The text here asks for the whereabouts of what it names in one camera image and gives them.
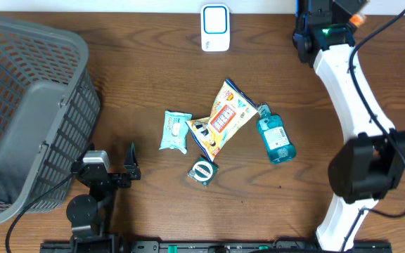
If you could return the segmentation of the orange snack packet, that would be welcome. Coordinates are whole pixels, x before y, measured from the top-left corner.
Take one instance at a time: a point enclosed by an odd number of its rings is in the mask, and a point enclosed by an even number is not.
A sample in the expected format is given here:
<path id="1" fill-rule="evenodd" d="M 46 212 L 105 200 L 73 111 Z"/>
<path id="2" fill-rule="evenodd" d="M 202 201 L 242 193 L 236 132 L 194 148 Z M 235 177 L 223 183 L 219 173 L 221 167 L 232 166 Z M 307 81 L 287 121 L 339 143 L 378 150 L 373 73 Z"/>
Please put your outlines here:
<path id="1" fill-rule="evenodd" d="M 349 24 L 353 25 L 354 27 L 358 28 L 362 26 L 366 21 L 366 16 L 362 13 L 355 13 L 349 19 Z"/>

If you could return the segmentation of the teal wet wipes pack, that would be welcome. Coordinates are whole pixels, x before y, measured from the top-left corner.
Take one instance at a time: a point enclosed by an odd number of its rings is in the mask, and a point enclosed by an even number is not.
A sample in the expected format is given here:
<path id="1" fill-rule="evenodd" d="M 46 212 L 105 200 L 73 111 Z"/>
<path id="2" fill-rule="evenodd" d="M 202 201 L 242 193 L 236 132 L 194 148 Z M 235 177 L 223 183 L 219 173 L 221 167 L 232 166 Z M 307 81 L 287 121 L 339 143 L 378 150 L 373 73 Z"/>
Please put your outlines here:
<path id="1" fill-rule="evenodd" d="M 191 118 L 192 114 L 189 113 L 165 111 L 160 150 L 169 148 L 180 150 L 183 154 L 187 153 L 186 135 L 189 128 L 186 122 Z"/>

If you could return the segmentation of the green round-label box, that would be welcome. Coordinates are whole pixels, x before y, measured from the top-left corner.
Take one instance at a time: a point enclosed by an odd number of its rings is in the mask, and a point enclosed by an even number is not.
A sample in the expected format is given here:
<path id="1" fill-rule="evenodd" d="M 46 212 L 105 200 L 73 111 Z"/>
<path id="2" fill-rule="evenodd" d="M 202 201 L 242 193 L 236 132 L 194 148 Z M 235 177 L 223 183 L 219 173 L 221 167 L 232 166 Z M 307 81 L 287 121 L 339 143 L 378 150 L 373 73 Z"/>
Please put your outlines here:
<path id="1" fill-rule="evenodd" d="M 204 156 L 199 156 L 191 169 L 187 172 L 187 176 L 204 187 L 208 187 L 218 171 L 219 167 L 215 163 Z"/>

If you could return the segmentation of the yellow snack bag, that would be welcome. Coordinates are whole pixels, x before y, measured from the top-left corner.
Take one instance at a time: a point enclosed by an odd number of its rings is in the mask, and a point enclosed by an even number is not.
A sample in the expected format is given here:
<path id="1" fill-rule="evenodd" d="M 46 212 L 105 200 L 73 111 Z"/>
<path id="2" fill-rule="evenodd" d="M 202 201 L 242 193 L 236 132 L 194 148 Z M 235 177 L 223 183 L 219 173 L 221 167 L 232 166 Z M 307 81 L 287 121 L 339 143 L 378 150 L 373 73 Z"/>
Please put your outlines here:
<path id="1" fill-rule="evenodd" d="M 213 162 L 227 141 L 253 116 L 257 106 L 231 79 L 217 94 L 209 117 L 186 122 L 191 135 L 206 158 Z"/>

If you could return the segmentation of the blue mouthwash bottle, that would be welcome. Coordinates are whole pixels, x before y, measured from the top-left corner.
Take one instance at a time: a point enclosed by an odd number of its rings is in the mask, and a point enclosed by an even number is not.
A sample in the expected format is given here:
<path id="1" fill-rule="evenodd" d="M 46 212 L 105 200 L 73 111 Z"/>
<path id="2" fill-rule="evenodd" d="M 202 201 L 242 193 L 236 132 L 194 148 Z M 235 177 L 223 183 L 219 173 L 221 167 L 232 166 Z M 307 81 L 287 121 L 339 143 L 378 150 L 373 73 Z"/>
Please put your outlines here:
<path id="1" fill-rule="evenodd" d="M 261 104 L 257 111 L 259 114 L 257 130 L 264 141 L 270 162 L 280 164 L 293 159 L 297 151 L 288 138 L 281 117 L 273 115 L 266 103 Z"/>

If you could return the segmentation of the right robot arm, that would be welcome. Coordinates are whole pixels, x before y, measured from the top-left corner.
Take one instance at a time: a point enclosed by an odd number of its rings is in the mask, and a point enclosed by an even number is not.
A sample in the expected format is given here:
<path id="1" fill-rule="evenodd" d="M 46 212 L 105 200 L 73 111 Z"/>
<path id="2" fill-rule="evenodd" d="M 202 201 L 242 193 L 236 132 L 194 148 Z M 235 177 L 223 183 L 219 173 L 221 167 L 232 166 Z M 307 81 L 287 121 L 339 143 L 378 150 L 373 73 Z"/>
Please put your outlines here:
<path id="1" fill-rule="evenodd" d="M 313 68 L 337 113 L 344 145 L 328 165 L 333 198 L 316 229 L 324 252 L 351 252 L 366 215 L 405 216 L 405 131 L 378 104 L 361 68 L 359 49 L 389 25 L 355 42 L 366 1 L 297 0 L 292 42 Z"/>

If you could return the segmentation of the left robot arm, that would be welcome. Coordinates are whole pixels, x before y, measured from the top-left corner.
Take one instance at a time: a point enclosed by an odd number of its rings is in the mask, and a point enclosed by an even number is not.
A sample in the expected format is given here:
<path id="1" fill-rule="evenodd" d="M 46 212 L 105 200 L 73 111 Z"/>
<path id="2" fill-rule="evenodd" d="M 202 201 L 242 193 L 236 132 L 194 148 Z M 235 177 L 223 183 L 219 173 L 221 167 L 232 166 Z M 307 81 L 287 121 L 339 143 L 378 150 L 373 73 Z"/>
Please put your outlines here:
<path id="1" fill-rule="evenodd" d="M 74 197 L 67 205 L 72 252 L 129 251 L 129 244 L 123 237 L 110 233 L 109 229 L 117 191 L 130 188 L 132 181 L 141 178 L 135 145 L 131 144 L 127 150 L 123 172 L 111 173 L 109 167 L 107 152 L 95 150 L 93 144 L 72 164 L 71 174 L 89 188 L 89 193 Z"/>

